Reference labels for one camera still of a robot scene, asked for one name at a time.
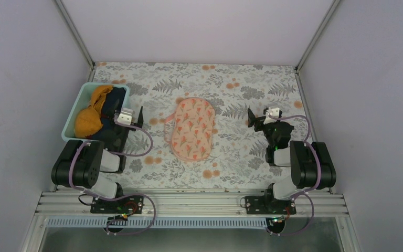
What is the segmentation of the orange lace bra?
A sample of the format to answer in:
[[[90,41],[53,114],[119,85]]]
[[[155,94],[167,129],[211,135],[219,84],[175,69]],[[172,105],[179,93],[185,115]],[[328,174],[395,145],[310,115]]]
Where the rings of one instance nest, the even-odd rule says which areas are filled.
[[[101,111],[113,85],[99,85],[91,94],[88,106],[82,109],[75,119],[75,136],[86,139],[102,129]]]

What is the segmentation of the peach floral mesh laundry bag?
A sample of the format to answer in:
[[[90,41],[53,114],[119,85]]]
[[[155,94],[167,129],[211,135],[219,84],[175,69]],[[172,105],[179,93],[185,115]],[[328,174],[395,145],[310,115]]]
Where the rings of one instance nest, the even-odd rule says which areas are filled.
[[[175,112],[165,119],[165,125],[172,122],[174,127],[170,134],[164,128],[164,140],[178,159],[195,162],[210,156],[215,115],[208,101],[192,97],[182,100]]]

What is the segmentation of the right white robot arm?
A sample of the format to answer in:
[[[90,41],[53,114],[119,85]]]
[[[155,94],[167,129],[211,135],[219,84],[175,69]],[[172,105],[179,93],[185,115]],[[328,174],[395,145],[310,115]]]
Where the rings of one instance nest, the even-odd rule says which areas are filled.
[[[271,195],[263,200],[264,209],[275,214],[283,208],[283,200],[294,200],[313,190],[333,187],[336,171],[324,142],[308,142],[311,124],[307,122],[304,140],[292,140],[294,126],[288,123],[296,116],[283,117],[277,107],[264,109],[264,115],[256,117],[251,109],[248,113],[248,127],[262,132],[267,140],[266,162],[270,166],[288,167],[290,175],[269,187]]]

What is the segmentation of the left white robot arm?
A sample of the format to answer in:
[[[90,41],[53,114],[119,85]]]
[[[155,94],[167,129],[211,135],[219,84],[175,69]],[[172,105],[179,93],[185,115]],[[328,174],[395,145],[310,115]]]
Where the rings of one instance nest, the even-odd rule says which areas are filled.
[[[104,200],[109,211],[117,213],[125,206],[119,183],[100,173],[121,173],[128,154],[122,152],[129,131],[141,130],[143,118],[138,123],[124,124],[117,119],[129,115],[128,109],[111,109],[109,115],[99,119],[102,128],[80,140],[68,140],[53,165],[51,180],[55,185],[74,188],[98,200]]]

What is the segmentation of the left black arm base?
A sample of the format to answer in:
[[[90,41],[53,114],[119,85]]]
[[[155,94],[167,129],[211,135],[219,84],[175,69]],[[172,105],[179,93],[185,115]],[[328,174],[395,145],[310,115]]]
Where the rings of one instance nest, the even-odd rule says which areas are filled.
[[[90,207],[92,214],[109,214],[103,225],[104,230],[118,233],[123,230],[121,226],[128,223],[129,217],[142,213],[144,197],[134,195],[119,201],[103,201],[94,198]]]

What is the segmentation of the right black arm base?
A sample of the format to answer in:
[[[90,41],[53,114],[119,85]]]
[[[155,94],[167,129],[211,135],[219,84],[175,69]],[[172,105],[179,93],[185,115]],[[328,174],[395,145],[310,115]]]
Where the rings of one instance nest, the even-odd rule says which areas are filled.
[[[287,219],[296,214],[293,201],[278,200],[271,196],[244,196],[240,199],[239,205],[248,215],[271,215],[266,218],[266,228],[273,234],[282,233]]]

